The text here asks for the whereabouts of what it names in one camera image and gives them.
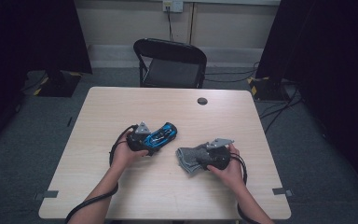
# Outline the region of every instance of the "forearm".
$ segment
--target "forearm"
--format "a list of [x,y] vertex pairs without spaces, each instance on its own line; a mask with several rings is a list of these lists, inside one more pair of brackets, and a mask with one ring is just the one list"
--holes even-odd
[[[123,172],[124,168],[117,168],[112,165],[85,201],[112,191]],[[69,223],[103,223],[111,198],[108,197],[83,207],[72,216]]]
[[238,185],[233,188],[241,211],[251,220],[261,224],[273,223],[269,216],[257,203],[245,185]]

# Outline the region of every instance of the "chair backrest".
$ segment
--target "chair backrest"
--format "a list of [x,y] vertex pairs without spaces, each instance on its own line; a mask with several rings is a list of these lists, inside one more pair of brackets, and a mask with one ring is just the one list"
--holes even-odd
[[143,61],[142,56],[144,56],[166,61],[203,64],[204,67],[207,63],[207,58],[202,50],[185,43],[145,38],[136,41],[133,49],[140,62]]

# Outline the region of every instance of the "gray carpet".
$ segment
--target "gray carpet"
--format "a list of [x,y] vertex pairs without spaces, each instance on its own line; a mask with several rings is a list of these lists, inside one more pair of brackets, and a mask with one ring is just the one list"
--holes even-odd
[[[207,73],[243,72],[243,68],[207,68]],[[29,74],[26,86],[43,76]],[[204,89],[249,90],[247,75],[208,75]],[[77,115],[93,86],[138,86],[137,68],[98,68],[85,75],[71,98],[35,97],[25,91],[21,110],[0,133],[0,223],[62,223],[38,216],[36,193],[48,189]],[[290,94],[294,86],[288,86]],[[282,105],[256,102],[259,114]],[[267,128],[273,115],[262,119]],[[304,104],[282,112],[267,132],[268,143],[292,217],[277,223],[358,223],[358,176],[334,146],[323,138],[319,121]]]

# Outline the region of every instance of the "person's left hand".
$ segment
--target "person's left hand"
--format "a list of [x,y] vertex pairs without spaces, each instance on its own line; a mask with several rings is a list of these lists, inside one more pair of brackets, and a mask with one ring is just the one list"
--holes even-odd
[[127,168],[130,166],[137,158],[143,157],[147,155],[147,150],[141,151],[132,151],[126,141],[127,135],[131,132],[126,132],[123,136],[118,140],[121,142],[117,145],[115,150],[115,155],[113,157],[112,166],[115,165],[119,168]]

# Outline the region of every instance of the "chair seat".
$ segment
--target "chair seat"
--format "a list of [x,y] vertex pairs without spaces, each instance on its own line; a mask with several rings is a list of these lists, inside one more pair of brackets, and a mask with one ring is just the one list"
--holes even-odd
[[201,66],[154,59],[145,76],[149,87],[197,88]]

